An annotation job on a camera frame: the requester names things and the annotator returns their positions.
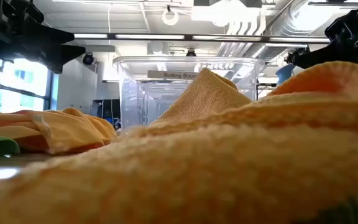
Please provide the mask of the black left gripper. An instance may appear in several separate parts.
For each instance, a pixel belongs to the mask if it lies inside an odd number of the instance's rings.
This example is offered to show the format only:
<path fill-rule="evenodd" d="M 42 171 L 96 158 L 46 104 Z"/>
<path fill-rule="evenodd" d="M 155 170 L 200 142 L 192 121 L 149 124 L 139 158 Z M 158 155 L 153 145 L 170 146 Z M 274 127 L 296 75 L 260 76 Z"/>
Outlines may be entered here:
<path fill-rule="evenodd" d="M 74 40 L 74 34 L 44 26 L 43 21 L 32 1 L 0 0 L 0 60 L 24 58 L 60 74 L 66 63 L 86 52 L 81 46 L 60 45 Z M 39 45 L 39 40 L 55 44 Z"/>

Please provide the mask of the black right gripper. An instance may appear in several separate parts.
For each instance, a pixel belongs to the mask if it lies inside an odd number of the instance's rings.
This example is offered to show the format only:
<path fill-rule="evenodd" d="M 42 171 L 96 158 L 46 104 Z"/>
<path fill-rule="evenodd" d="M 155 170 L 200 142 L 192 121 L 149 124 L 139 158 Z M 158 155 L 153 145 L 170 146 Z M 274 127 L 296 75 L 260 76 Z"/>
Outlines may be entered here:
<path fill-rule="evenodd" d="M 335 19 L 324 33 L 331 41 L 327 47 L 295 55 L 292 64 L 306 69 L 324 62 L 358 63 L 358 9 Z"/>

